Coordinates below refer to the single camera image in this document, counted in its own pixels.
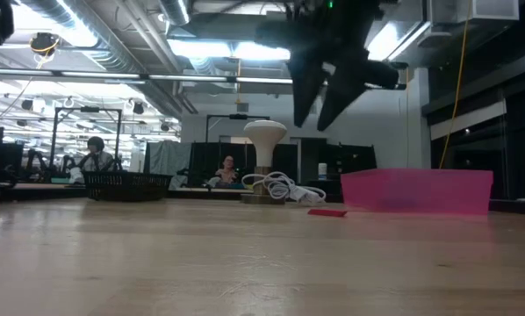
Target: white mushroom lamp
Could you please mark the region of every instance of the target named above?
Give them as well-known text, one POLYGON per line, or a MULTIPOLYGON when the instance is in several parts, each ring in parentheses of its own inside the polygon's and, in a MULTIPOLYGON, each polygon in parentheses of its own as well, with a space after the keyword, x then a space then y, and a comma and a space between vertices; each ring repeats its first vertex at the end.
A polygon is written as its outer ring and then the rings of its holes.
MULTIPOLYGON (((286 126, 270 120, 257 120, 245 126, 244 132, 255 145, 256 167, 255 173, 268 175, 272 171, 272 154, 274 147, 286 135, 286 126)), ((270 197, 264 186, 256 185, 255 194, 242 196, 243 203, 247 204, 283 204, 283 200, 270 197)))

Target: desk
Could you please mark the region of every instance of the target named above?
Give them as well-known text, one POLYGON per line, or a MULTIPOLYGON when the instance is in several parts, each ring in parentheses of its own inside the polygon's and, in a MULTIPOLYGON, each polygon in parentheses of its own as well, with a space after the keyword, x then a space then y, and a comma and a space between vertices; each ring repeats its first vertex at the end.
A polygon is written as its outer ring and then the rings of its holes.
POLYGON ((306 211, 0 205, 0 315, 525 315, 524 215, 306 211))

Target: black basket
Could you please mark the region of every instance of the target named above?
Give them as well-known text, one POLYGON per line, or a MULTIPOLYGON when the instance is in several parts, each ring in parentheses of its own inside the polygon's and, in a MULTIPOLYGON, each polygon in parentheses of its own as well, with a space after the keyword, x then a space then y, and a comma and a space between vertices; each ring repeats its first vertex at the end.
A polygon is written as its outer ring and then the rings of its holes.
POLYGON ((89 198, 104 201, 141 202, 165 198, 173 176, 135 172, 85 172, 89 198))

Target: pink plastic bin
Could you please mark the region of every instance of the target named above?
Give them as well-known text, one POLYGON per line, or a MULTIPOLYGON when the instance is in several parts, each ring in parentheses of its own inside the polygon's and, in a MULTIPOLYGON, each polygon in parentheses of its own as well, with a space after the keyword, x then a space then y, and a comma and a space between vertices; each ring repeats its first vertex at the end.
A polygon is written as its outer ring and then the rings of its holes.
POLYGON ((373 169, 342 175, 344 204, 374 212, 487 214, 492 171, 373 169))

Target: woman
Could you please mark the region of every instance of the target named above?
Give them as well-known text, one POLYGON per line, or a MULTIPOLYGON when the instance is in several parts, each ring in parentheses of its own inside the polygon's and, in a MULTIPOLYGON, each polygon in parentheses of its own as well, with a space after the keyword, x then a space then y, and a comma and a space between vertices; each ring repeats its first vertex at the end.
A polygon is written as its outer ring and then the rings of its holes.
POLYGON ((234 158, 232 156, 227 156, 223 162, 224 168, 216 171, 216 176, 221 177, 220 183, 231 184, 234 183, 237 174, 234 171, 234 158))
POLYGON ((93 136, 87 140, 87 149, 90 153, 82 159, 83 171, 100 171, 109 164, 114 158, 104 150, 104 141, 102 138, 93 136))

